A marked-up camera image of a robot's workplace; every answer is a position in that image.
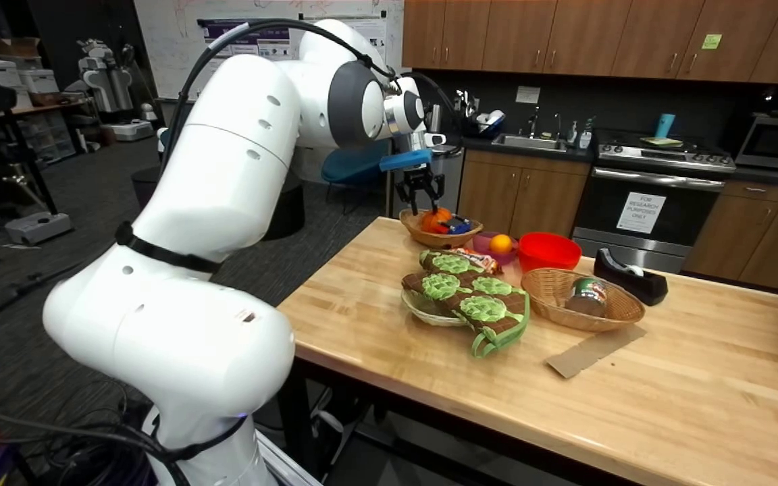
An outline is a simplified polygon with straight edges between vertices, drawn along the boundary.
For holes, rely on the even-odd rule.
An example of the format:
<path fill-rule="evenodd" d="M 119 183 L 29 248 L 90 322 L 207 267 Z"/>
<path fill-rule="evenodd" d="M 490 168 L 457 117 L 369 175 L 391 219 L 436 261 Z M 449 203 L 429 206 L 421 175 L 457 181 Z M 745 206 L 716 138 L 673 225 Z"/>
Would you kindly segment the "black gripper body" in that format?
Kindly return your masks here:
<path fill-rule="evenodd" d="M 402 187 L 411 195 L 440 195 L 446 187 L 446 168 L 444 156 L 449 150 L 444 132 L 425 132 L 411 140 L 411 149 L 404 150 L 409 168 L 402 171 Z"/>

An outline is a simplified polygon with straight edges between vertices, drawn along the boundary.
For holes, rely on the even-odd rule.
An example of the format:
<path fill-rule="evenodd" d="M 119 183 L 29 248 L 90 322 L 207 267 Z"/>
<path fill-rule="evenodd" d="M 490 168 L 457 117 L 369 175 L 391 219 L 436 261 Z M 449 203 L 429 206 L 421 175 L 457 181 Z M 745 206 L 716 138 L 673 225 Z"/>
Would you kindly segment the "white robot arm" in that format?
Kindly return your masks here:
<path fill-rule="evenodd" d="M 303 26 L 295 60 L 210 42 L 136 222 L 44 303 L 75 362 L 151 399 L 137 429 L 159 486 L 276 486 L 253 414 L 295 362 L 286 315 L 213 272 L 259 242 L 300 146 L 418 138 L 418 88 L 337 19 Z"/>

